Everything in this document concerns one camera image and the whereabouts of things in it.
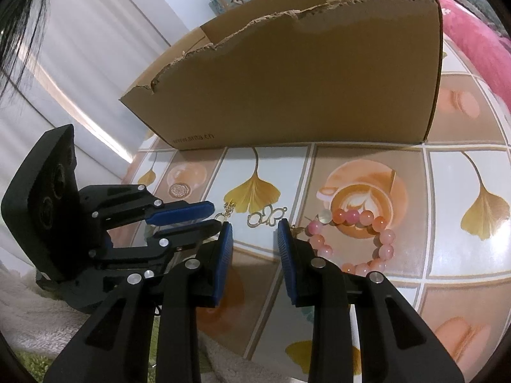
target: green mat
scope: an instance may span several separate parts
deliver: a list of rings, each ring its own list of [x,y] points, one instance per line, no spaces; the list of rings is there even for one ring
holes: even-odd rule
[[[148,383],[155,382],[155,369],[152,367],[156,364],[156,345],[158,343],[158,330],[159,330],[159,318],[154,319],[153,332],[151,335],[151,348],[149,351],[149,365],[148,365]],[[19,361],[25,366],[25,368],[34,376],[34,378],[42,383],[44,374],[48,370],[48,367],[52,363],[52,359],[40,356],[39,354],[33,354],[26,351],[17,351]],[[199,351],[199,366],[201,373],[208,373],[212,371],[210,361],[208,358]]]

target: black hair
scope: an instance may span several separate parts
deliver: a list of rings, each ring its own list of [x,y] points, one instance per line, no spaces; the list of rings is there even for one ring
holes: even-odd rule
[[[30,55],[37,57],[47,4],[48,0],[0,0],[0,98],[9,83],[18,89]],[[20,60],[22,42],[27,50]]]

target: gold earring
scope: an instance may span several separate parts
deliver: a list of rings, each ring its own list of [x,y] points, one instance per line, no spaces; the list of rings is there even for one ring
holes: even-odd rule
[[[224,211],[223,213],[217,213],[215,215],[215,220],[218,220],[217,217],[223,217],[223,222],[225,222],[231,214],[234,212],[234,208],[236,207],[235,202],[224,203]]]

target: coffee cup print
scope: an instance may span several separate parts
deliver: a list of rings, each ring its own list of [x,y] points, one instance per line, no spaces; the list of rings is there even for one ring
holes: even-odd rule
[[[220,304],[213,308],[198,307],[196,310],[197,326],[208,336],[217,338],[231,330],[236,324],[244,303],[243,281],[236,268],[230,267]]]
[[[330,173],[316,193],[325,208],[371,210],[388,221],[390,229],[398,226],[408,208],[408,193],[395,170],[377,161],[358,159],[347,162]],[[344,234],[357,239],[374,236],[367,228],[338,225]]]
[[[171,169],[167,175],[169,196],[184,200],[193,190],[206,182],[208,172],[200,163],[183,163]]]

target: pink bead bracelet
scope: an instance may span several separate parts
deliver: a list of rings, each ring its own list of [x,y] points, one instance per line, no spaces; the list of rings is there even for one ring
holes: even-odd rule
[[[309,243],[313,249],[317,250],[317,255],[329,258],[333,255],[334,251],[331,246],[324,242],[324,237],[321,235],[323,226],[334,222],[336,225],[346,223],[348,225],[356,225],[357,223],[367,228],[371,227],[376,234],[379,235],[381,247],[378,249],[379,258],[373,259],[369,264],[360,263],[353,265],[352,263],[344,263],[341,266],[343,272],[366,276],[371,271],[383,272],[385,270],[386,262],[391,260],[394,256],[394,247],[392,244],[395,241],[395,233],[392,229],[387,229],[387,221],[382,217],[375,217],[371,210],[364,210],[361,213],[356,209],[336,209],[334,212],[329,210],[322,210],[318,215],[319,220],[313,220],[307,225],[307,232],[310,235]]]

